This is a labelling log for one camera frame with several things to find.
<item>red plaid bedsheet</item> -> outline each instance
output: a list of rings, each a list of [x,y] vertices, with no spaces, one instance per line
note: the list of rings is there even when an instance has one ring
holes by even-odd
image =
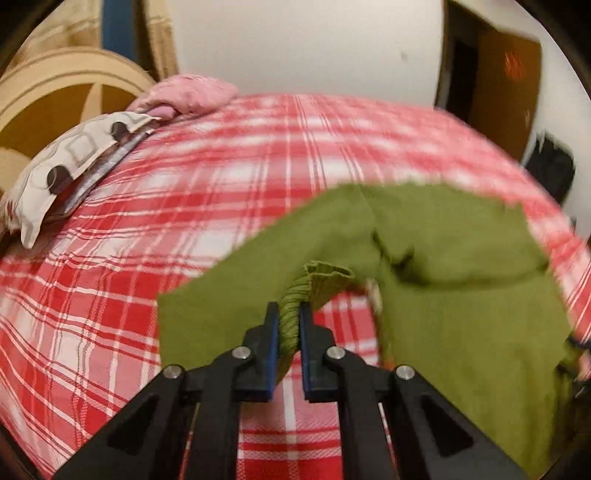
[[[0,260],[0,420],[40,471],[50,476],[160,370],[158,293],[350,181],[447,182],[521,203],[573,326],[590,336],[584,242],[526,172],[461,122],[354,98],[239,98],[160,128],[74,217]],[[317,321],[378,361],[365,299],[339,296]],[[239,479],[342,477],[336,408],[305,403],[300,377],[296,359],[271,404],[243,408]]]

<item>wooden door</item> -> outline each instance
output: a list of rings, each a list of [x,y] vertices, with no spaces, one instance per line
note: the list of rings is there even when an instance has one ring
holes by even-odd
[[[539,42],[493,29],[480,34],[469,123],[517,161],[530,136],[540,71]]]

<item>black object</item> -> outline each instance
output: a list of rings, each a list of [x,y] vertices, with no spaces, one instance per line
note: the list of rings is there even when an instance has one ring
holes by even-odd
[[[574,180],[575,167],[571,154],[543,134],[536,139],[525,168],[562,205]]]
[[[463,12],[463,8],[454,2],[449,2],[449,8],[459,18],[469,17]],[[476,89],[478,49],[453,37],[450,39],[451,42],[453,42],[453,45],[450,45],[453,46],[452,78],[445,110],[468,124],[472,98]]]
[[[372,367],[336,346],[309,303],[300,306],[300,348],[306,399],[338,403],[345,480],[398,478],[379,404],[403,480],[527,480],[410,366]],[[240,402],[271,399],[277,353],[278,306],[270,303],[243,346],[206,367],[164,368],[53,479],[176,480],[193,418],[184,478],[235,478]]]
[[[2,0],[0,2],[0,75],[37,25],[63,0]]]
[[[64,165],[56,165],[47,173],[47,190],[52,195],[59,195],[72,183],[74,179]]]

